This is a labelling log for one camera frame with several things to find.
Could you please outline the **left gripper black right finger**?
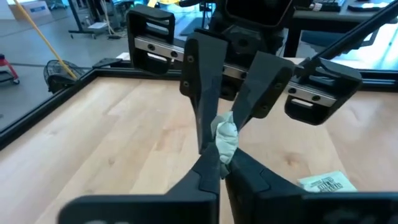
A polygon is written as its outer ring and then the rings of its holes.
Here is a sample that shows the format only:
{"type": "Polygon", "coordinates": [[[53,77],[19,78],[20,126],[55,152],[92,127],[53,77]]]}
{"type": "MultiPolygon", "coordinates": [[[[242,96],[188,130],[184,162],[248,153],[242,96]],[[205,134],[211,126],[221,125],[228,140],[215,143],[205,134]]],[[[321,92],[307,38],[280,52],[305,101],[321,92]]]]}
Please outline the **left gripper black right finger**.
{"type": "Polygon", "coordinates": [[[395,192],[308,192],[240,149],[225,182],[235,223],[397,223],[395,192]]]}

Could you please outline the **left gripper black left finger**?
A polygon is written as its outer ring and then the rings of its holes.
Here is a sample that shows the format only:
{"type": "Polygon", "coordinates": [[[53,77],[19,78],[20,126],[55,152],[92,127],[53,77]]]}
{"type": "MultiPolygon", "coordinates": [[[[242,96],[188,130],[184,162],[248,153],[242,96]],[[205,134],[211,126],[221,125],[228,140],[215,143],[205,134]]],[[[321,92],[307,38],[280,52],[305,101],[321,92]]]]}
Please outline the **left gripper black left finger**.
{"type": "Polygon", "coordinates": [[[165,194],[86,195],[68,202],[59,223],[218,223],[220,156],[208,145],[165,194]]]}

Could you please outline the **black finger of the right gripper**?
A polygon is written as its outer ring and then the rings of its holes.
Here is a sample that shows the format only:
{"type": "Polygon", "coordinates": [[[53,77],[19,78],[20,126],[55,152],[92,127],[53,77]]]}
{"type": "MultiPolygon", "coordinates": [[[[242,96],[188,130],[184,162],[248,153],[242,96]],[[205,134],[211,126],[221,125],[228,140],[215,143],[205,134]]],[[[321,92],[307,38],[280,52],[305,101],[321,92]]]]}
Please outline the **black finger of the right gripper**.
{"type": "Polygon", "coordinates": [[[213,142],[211,123],[217,115],[228,41],[206,30],[196,30],[184,46],[181,94],[189,97],[195,114],[198,152],[213,142]]]}
{"type": "Polygon", "coordinates": [[[231,111],[238,130],[251,118],[265,118],[289,83],[295,64],[287,59],[257,52],[231,111]]]}

